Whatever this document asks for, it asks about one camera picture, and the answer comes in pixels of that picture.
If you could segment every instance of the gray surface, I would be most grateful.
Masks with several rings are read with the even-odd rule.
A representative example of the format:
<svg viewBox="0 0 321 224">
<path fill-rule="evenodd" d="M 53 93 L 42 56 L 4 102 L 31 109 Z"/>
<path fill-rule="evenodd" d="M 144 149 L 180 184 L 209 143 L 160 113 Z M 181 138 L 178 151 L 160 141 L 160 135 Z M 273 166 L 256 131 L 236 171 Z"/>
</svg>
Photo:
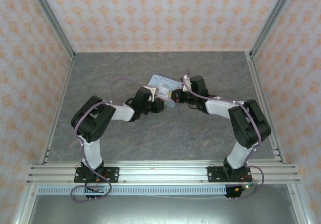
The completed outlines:
<svg viewBox="0 0 321 224">
<path fill-rule="evenodd" d="M 130 77 L 147 84 L 153 74 L 179 80 L 184 69 L 201 75 L 210 94 L 234 100 L 257 99 L 244 52 L 78 53 L 53 137 L 49 160 L 81 160 L 72 116 L 92 96 L 104 100 L 112 81 Z M 116 83 L 118 99 L 134 97 L 138 86 Z M 235 144 L 231 123 L 220 116 L 189 109 L 186 104 L 149 114 L 133 123 L 112 121 L 101 139 L 104 160 L 224 159 Z M 273 158 L 269 140 L 253 155 Z"/>
<path fill-rule="evenodd" d="M 108 196 L 79 204 L 69 196 L 37 196 L 30 224 L 38 223 L 295 224 L 297 221 L 286 185 L 265 185 L 257 195 L 238 201 L 220 196 L 204 200 Z"/>
</svg>

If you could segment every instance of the gray marble floor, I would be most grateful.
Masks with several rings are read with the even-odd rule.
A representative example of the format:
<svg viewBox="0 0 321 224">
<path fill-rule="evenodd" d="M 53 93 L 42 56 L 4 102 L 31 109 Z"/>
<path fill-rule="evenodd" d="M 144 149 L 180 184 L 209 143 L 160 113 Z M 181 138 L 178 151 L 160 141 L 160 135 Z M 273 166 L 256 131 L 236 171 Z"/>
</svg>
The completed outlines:
<svg viewBox="0 0 321 224">
<path fill-rule="evenodd" d="M 53 137 L 49 161 L 81 160 L 72 116 L 92 96 L 113 100 L 112 81 L 130 77 L 147 84 L 153 74 L 179 80 L 184 69 L 201 75 L 210 94 L 234 100 L 257 99 L 244 52 L 78 53 Z M 119 99 L 134 97 L 138 86 L 116 83 Z M 101 139 L 104 160 L 223 159 L 235 138 L 228 119 L 189 109 L 186 104 L 150 113 L 143 121 L 112 121 Z M 273 158 L 265 140 L 252 158 Z"/>
</svg>

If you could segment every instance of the floral wallpaper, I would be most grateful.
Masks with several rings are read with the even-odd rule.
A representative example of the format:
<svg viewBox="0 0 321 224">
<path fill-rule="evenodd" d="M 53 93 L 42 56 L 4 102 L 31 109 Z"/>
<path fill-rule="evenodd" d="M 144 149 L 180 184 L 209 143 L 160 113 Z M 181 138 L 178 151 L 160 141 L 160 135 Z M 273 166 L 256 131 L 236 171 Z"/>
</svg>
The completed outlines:
<svg viewBox="0 0 321 224">
<path fill-rule="evenodd" d="M 0 219 L 12 223 L 70 58 L 36 0 L 0 0 Z"/>
<path fill-rule="evenodd" d="M 277 0 L 48 0 L 76 52 L 249 51 Z"/>
<path fill-rule="evenodd" d="M 321 220 L 321 0 L 290 0 L 255 63 L 289 163 Z"/>
</svg>

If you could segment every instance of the patterned wall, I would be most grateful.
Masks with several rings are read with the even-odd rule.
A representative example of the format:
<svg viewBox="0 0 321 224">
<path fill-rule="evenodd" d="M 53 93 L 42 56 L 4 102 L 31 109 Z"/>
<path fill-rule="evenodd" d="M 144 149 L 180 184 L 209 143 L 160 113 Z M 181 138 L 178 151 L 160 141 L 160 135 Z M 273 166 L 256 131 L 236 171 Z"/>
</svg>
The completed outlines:
<svg viewBox="0 0 321 224">
<path fill-rule="evenodd" d="M 76 52 L 249 51 L 277 0 L 48 0 Z"/>
<path fill-rule="evenodd" d="M 40 160 L 70 59 L 36 0 L 0 0 L 0 219 Z"/>
<path fill-rule="evenodd" d="M 321 0 L 287 4 L 256 64 L 286 159 L 299 164 L 321 220 Z"/>
</svg>

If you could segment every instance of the black mounting plate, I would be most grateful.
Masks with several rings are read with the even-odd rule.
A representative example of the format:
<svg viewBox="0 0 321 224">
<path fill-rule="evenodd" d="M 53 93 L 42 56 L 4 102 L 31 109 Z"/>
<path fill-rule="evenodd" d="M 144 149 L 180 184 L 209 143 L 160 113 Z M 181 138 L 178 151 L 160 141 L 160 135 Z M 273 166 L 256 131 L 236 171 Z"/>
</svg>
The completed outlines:
<svg viewBox="0 0 321 224">
<path fill-rule="evenodd" d="M 75 183 L 95 183 L 97 182 L 96 178 L 93 178 L 92 175 L 89 177 L 85 175 L 85 171 L 83 167 L 76 167 L 75 173 Z M 110 183 L 118 183 L 119 178 L 119 167 L 103 167 L 102 176 L 106 175 L 106 179 L 110 181 Z"/>
<path fill-rule="evenodd" d="M 242 182 L 242 176 L 245 176 L 244 182 L 252 182 L 252 177 L 248 177 L 249 173 L 251 173 L 250 168 L 244 168 L 244 170 L 240 172 L 237 177 L 229 180 L 223 172 L 223 166 L 207 167 L 207 177 L 209 182 Z"/>
</svg>

